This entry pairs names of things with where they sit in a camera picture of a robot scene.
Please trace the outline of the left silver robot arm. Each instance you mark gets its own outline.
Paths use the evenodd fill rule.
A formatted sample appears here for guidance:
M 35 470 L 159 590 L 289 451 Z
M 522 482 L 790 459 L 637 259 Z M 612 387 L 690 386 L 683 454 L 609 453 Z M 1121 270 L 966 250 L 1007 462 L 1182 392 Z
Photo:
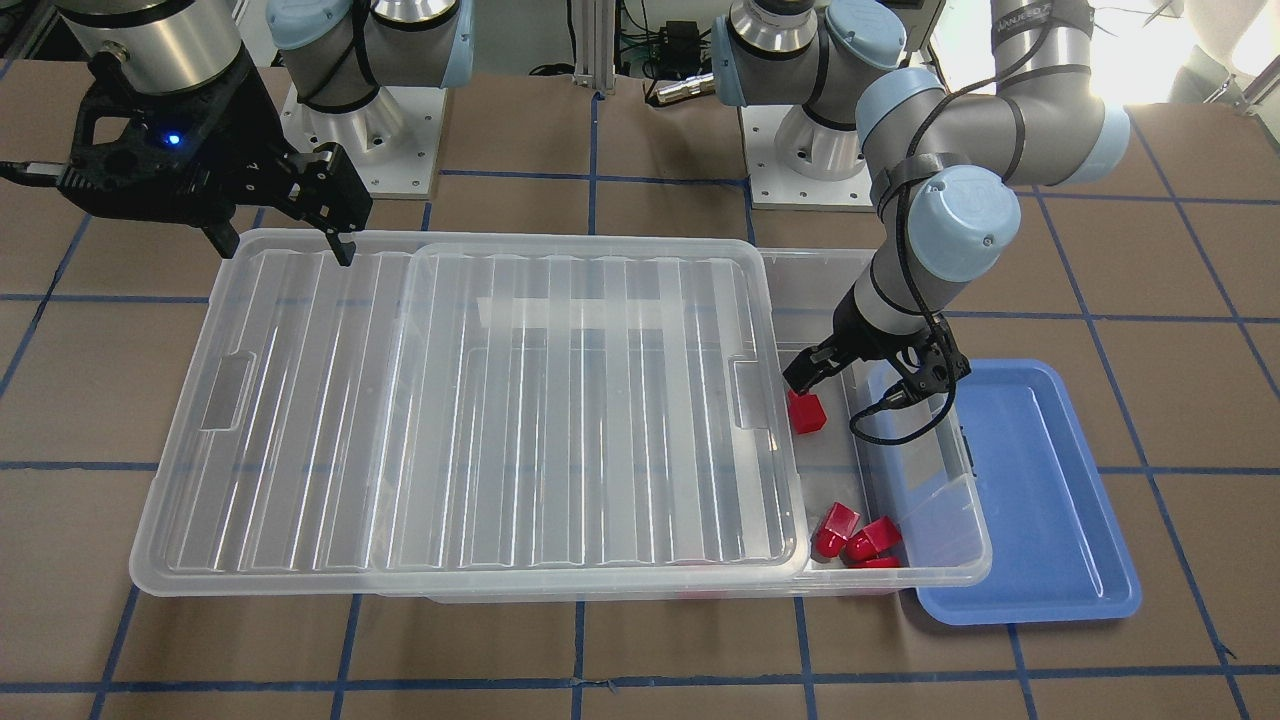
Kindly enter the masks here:
M 878 1 L 735 1 L 710 31 L 718 99 L 787 105 L 852 136 L 884 243 L 835 309 L 831 336 L 785 370 L 806 393 L 855 361 L 932 341 L 941 313 L 1014 240 L 1027 184 L 1091 183 L 1124 158 L 1132 120 L 1092 91 L 1087 1 L 993 1 L 995 92 L 948 92 L 902 67 L 908 32 Z

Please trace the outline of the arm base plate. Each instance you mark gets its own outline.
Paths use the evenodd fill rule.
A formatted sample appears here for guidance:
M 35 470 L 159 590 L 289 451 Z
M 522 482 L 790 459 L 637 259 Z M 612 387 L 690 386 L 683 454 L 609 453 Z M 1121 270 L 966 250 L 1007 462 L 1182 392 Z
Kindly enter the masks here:
M 754 209 L 876 209 L 856 129 L 824 126 L 799 104 L 741 108 L 739 119 Z
M 385 87 L 346 114 L 314 110 L 289 87 L 282 127 L 300 150 L 339 143 L 375 199 L 429 200 L 436 177 L 447 88 Z

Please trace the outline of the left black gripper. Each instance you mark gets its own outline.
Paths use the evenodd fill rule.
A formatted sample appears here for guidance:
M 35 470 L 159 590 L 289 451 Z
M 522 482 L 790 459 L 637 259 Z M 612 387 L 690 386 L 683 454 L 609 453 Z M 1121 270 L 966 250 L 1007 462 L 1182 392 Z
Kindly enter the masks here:
M 831 334 L 818 345 L 805 347 L 783 369 L 783 378 L 795 395 L 808 395 L 824 379 L 840 374 L 855 361 L 888 361 L 905 351 L 915 361 L 914 348 L 929 342 L 946 345 L 945 322 L 940 316 L 901 313 L 879 300 L 868 302 L 865 311 L 856 300 L 844 300 L 835 309 Z

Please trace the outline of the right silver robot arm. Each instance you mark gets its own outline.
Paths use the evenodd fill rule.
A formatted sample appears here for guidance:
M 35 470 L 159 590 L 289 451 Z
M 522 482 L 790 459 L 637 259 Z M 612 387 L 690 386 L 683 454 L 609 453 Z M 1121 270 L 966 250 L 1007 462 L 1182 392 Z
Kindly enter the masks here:
M 92 217 L 188 225 L 224 259 L 242 206 L 274 208 L 355 260 L 372 210 L 361 161 L 407 138 L 390 90 L 474 73 L 471 1 L 270 1 L 264 14 L 296 101 L 323 127 L 293 143 L 221 1 L 59 1 L 87 53 L 68 159 L 8 163 Z

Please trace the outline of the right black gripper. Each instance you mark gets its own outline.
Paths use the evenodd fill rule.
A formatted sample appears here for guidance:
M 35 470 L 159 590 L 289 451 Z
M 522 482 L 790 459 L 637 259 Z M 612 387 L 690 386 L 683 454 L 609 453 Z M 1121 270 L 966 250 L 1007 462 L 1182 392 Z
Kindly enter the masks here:
M 259 69 L 233 60 L 215 78 L 174 94 L 133 88 L 119 60 L 92 60 L 93 82 L 76 118 L 70 156 L 55 187 L 101 218 L 201 225 L 230 260 L 239 205 L 285 200 L 285 214 L 320 231 L 349 266 L 372 197 L 340 143 L 308 152 L 285 141 Z

